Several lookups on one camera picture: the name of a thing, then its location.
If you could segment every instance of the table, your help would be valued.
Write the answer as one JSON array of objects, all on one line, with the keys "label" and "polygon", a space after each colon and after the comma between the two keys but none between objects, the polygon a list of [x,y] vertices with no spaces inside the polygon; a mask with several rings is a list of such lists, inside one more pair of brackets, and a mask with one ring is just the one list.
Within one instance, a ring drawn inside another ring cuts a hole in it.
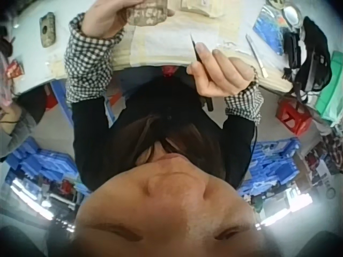
[{"label": "table", "polygon": [[[86,11],[92,3],[94,3],[94,0],[40,0],[30,6],[18,18],[20,26],[10,31],[11,36],[16,37],[16,40],[13,43],[14,53],[12,58],[16,58],[22,62],[25,75],[20,81],[16,81],[16,93],[23,93],[41,84],[66,77],[63,67],[63,55],[70,35],[68,23],[76,14]],[[252,31],[252,27],[265,1],[228,0],[228,3],[231,4],[231,7],[237,7],[237,5],[239,5],[239,8],[235,9],[238,10],[235,13],[231,12],[230,16],[222,18],[223,21],[229,23],[227,26],[221,26],[221,34],[223,34],[227,40],[235,42],[240,49],[243,49],[248,53],[250,52],[250,48],[246,42],[245,35],[246,33],[250,34],[255,45],[262,54],[262,60],[269,73],[267,79],[261,79],[261,84],[270,89],[288,92],[292,88],[291,83],[281,79],[283,75],[282,68],[286,65],[286,59],[277,56],[269,46]],[[343,35],[341,30],[342,21],[326,1],[298,0],[296,1],[296,4],[304,16],[312,18],[325,32],[329,42],[329,51],[343,51],[343,46],[341,44]],[[180,0],[169,0],[169,5],[173,9],[176,9],[180,5]],[[57,40],[53,46],[43,48],[40,42],[39,19],[49,11],[54,12],[56,16]],[[175,22],[180,16],[188,16],[195,19],[199,18],[197,14],[176,11],[175,17],[169,18],[168,22]],[[132,27],[128,27],[127,31],[123,43],[118,47],[117,51],[115,51],[115,56],[118,56],[118,58],[115,58],[116,69],[124,69],[132,66],[132,60],[130,61],[130,42],[132,42],[135,30]],[[224,51],[228,56],[242,58],[247,63],[258,67],[257,62],[250,54],[243,54],[227,49],[224,49]],[[192,60],[184,60],[182,63],[175,63],[173,60],[170,60],[168,64],[186,65],[191,61]],[[141,63],[138,59],[135,60],[133,64],[135,66],[146,64],[161,65],[161,62],[157,57],[144,60]]]}]

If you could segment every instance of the person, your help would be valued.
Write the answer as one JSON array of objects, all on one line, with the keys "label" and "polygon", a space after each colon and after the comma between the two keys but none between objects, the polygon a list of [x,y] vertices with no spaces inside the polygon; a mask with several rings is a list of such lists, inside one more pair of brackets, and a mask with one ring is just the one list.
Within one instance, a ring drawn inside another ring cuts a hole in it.
[{"label": "person", "polygon": [[41,121],[47,103],[43,86],[21,94],[9,106],[0,103],[0,158],[16,150]]},{"label": "person", "polygon": [[[76,165],[93,191],[77,214],[73,256],[278,256],[236,191],[263,103],[253,67],[197,43],[202,63],[175,76],[124,70],[117,80],[126,108],[109,128],[111,58],[125,8],[141,2],[97,0],[70,22],[66,96]],[[222,128],[199,95],[224,97]]]}]

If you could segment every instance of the black tool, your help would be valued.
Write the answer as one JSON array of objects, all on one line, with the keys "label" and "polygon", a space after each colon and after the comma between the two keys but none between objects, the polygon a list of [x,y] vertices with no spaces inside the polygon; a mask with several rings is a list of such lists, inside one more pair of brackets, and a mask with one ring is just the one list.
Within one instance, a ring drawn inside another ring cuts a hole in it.
[{"label": "black tool", "polygon": [[[193,43],[195,55],[196,55],[196,57],[197,57],[197,61],[203,63],[202,60],[200,59],[200,56],[198,55],[197,49],[195,48],[195,42],[194,42],[194,40],[193,40],[192,35],[191,35],[191,39],[192,39],[192,43]],[[210,112],[213,111],[213,110],[214,110],[214,107],[213,107],[212,98],[210,98],[210,97],[205,97],[205,100],[206,100],[206,104],[207,104],[207,109],[208,109],[208,111],[210,111]]]}]

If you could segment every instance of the workbench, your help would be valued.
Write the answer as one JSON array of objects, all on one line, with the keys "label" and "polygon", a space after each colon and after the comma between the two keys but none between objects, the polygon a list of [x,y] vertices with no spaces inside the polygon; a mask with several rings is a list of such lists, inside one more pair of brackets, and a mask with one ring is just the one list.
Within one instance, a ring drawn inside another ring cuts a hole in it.
[{"label": "workbench", "polygon": [[[14,90],[16,93],[23,93],[41,84],[66,78],[63,66],[63,56],[69,39],[69,21],[78,13],[85,12],[95,0],[40,0],[25,10],[18,17],[18,28],[10,31],[10,36],[15,37],[13,43],[14,53],[12,58],[17,59],[23,65],[25,75],[15,82]],[[191,19],[197,22],[204,22],[204,29],[213,24],[219,24],[219,38],[228,42],[233,42],[240,50],[219,47],[227,56],[239,57],[247,63],[258,68],[258,64],[253,57],[245,35],[249,34],[257,48],[259,49],[264,66],[268,71],[269,77],[262,78],[260,82],[265,87],[288,92],[292,85],[282,80],[283,67],[287,61],[285,56],[276,55],[273,50],[252,30],[252,27],[265,3],[265,0],[227,0],[227,13],[224,17],[210,19],[198,14],[180,11],[181,0],[169,0],[169,7],[176,10],[174,17],[168,18],[166,22],[179,22],[183,19]],[[342,39],[342,21],[324,0],[312,1],[301,0],[294,1],[299,7],[303,16],[309,16],[324,31],[329,42],[329,51],[343,51]],[[56,17],[56,43],[43,48],[40,40],[39,19],[47,12],[53,12]],[[132,39],[135,35],[135,27],[127,26],[126,34],[120,45],[115,47],[114,51],[114,69],[121,70],[132,66],[143,65],[188,65],[194,58],[166,58],[159,53],[163,48],[169,49],[171,46],[166,41],[163,44],[154,42],[154,38],[149,38],[150,44],[156,43],[159,46],[158,53],[151,56],[139,55],[132,58]]]}]

